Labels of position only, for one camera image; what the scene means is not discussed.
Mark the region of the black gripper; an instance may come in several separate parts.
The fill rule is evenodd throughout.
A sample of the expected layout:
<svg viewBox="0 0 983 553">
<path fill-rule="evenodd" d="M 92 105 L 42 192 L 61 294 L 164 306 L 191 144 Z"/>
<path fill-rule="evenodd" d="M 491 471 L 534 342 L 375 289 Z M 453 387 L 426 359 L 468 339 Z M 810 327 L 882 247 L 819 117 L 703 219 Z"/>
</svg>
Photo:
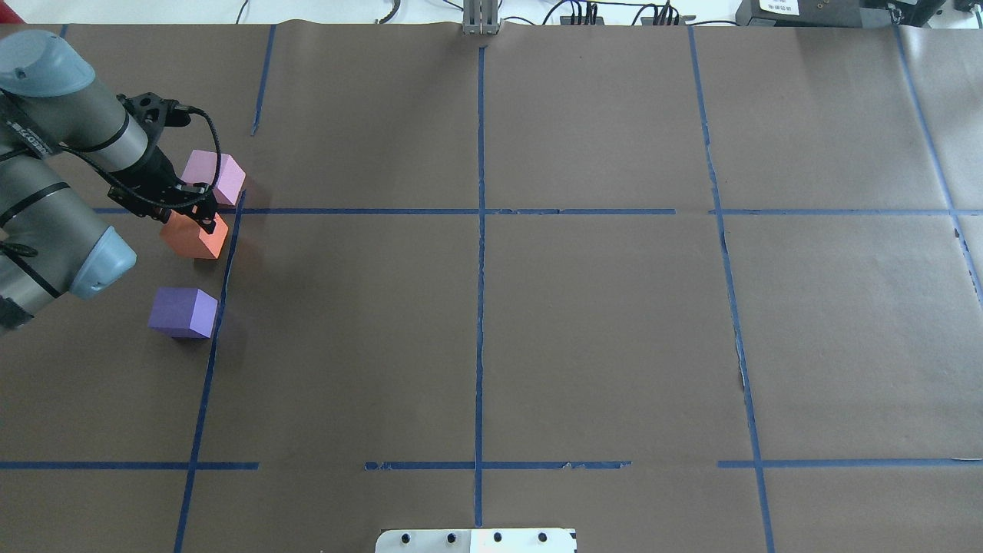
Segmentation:
<svg viewBox="0 0 983 553">
<path fill-rule="evenodd" d="M 134 216 L 168 220 L 171 214 L 183 214 L 204 232 L 215 232 L 218 203 L 210 196 L 210 185 L 183 182 L 162 151 L 109 176 L 108 198 Z"/>
</svg>

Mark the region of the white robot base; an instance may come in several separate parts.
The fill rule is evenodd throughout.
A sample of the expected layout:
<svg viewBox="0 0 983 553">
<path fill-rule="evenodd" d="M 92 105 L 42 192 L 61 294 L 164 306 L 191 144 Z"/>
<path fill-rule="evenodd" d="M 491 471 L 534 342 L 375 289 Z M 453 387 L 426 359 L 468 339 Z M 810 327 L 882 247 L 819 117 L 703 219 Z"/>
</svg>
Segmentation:
<svg viewBox="0 0 983 553">
<path fill-rule="evenodd" d="M 569 528 L 391 529 L 376 539 L 376 552 L 577 552 Z"/>
</svg>

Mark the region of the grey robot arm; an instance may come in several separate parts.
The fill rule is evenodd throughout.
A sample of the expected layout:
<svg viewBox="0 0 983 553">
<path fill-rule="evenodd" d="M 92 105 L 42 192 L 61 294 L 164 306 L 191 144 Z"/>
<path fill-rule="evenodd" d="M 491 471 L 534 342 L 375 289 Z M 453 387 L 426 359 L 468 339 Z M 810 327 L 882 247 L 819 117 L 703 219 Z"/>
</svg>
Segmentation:
<svg viewBox="0 0 983 553">
<path fill-rule="evenodd" d="M 137 217 L 189 217 L 217 227 L 217 186 L 176 175 L 158 146 L 165 128 L 206 112 L 147 92 L 112 94 L 61 36 L 22 29 L 1 42 L 1 326 L 21 329 L 65 294 L 88 299 L 136 265 L 136 253 L 49 167 L 67 153 L 108 183 L 108 198 Z"/>
</svg>

